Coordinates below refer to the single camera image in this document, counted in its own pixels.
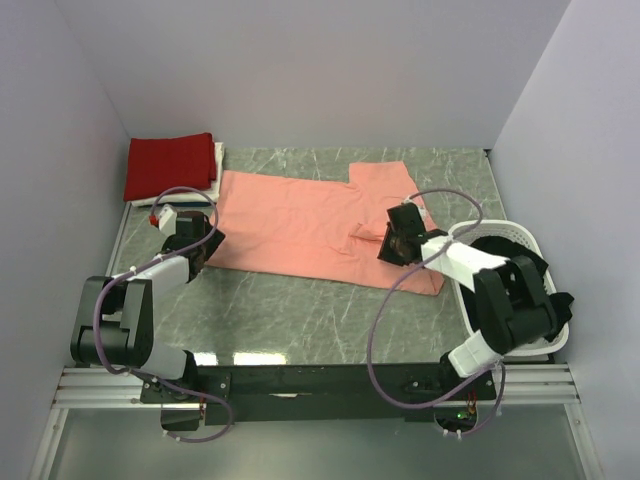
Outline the pink t-shirt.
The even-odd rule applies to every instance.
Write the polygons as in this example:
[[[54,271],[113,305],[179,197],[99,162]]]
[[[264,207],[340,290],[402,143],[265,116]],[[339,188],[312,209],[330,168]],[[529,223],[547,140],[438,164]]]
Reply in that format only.
[[[418,188],[404,163],[352,163],[349,180],[228,171],[217,203],[225,239],[212,267],[388,289],[403,273],[379,259],[387,211]]]

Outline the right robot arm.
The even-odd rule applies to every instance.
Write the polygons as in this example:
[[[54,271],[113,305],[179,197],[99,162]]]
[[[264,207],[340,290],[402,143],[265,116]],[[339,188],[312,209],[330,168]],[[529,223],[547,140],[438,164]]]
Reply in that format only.
[[[560,328],[543,274],[531,258],[495,255],[459,241],[480,221],[451,235],[428,230],[421,209],[410,200],[387,214],[380,260],[435,271],[465,287],[474,298],[479,329],[444,354],[437,367],[438,386],[447,397],[464,397],[474,386],[473,376]]]

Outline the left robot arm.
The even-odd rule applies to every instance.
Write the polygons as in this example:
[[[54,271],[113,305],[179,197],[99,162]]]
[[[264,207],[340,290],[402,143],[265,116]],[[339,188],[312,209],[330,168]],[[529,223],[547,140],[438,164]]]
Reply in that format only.
[[[83,286],[70,341],[79,364],[129,368],[164,379],[176,401],[193,399],[200,388],[194,355],[155,338],[155,301],[193,281],[225,239],[199,211],[165,206],[151,219],[166,240],[154,264],[113,277],[93,276]]]

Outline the folded white t-shirt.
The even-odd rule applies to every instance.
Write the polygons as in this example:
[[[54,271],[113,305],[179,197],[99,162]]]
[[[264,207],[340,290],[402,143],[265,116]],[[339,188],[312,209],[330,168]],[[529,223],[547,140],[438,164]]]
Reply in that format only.
[[[222,180],[222,175],[223,175],[223,160],[225,157],[225,145],[223,142],[215,142],[213,145],[213,164],[212,167],[215,170],[215,178],[211,181],[210,187],[208,190],[204,191],[204,194],[209,197],[211,200],[213,200],[214,202],[216,202],[219,198],[219,194],[220,194],[220,184],[221,184],[221,180]],[[155,197],[150,197],[150,198],[146,198],[146,199],[139,199],[139,200],[132,200],[132,201],[142,201],[144,203],[150,203],[156,200]],[[163,196],[160,200],[160,202],[162,200],[167,200],[167,201],[178,201],[178,202],[205,202],[208,203],[208,201],[203,198],[200,194],[197,193],[193,193],[193,192],[178,192],[178,193],[172,193],[172,194],[168,194],[166,196]]]

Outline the folded blue t-shirt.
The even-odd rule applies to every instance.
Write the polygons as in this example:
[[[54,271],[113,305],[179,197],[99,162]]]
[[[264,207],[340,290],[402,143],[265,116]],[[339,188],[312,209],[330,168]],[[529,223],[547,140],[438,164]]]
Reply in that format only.
[[[142,201],[132,201],[130,202],[131,205],[133,207],[136,208],[151,208],[151,206],[153,205],[153,202],[150,203],[144,203]],[[162,208],[164,205],[172,205],[174,207],[194,207],[194,208],[205,208],[205,207],[210,207],[209,203],[205,203],[205,202],[178,202],[178,201],[167,201],[167,200],[162,200],[158,205],[160,206],[159,208]]]

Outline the folded red t-shirt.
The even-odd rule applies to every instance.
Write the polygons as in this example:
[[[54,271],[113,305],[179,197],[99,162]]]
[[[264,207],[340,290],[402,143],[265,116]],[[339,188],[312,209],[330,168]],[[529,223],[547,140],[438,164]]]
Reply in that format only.
[[[217,177],[211,133],[130,141],[125,202],[158,196],[178,186],[208,190]]]

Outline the black t-shirt in basket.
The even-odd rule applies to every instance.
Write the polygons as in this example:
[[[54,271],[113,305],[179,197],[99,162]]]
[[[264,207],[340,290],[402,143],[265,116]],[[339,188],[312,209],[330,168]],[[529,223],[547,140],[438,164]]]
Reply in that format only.
[[[505,259],[473,275],[472,289],[461,286],[475,332],[500,354],[539,339],[553,340],[572,318],[574,297],[548,289],[546,260],[498,236],[478,238],[471,246]]]

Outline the black base beam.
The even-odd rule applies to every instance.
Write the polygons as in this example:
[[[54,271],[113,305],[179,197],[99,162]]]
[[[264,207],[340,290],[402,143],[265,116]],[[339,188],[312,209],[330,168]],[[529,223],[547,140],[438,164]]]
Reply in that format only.
[[[400,402],[433,401],[457,382],[435,363],[377,364],[382,389]],[[183,387],[225,400],[234,421],[311,421],[403,418],[429,422],[433,411],[399,409],[370,382],[364,364],[199,366]]]

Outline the aluminium frame rail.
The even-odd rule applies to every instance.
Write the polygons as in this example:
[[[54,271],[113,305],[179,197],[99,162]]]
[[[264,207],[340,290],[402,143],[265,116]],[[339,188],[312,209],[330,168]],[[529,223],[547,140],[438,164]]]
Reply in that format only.
[[[28,478],[49,478],[72,410],[132,408],[139,402],[141,389],[142,381],[129,374],[112,375],[101,368],[65,368]]]

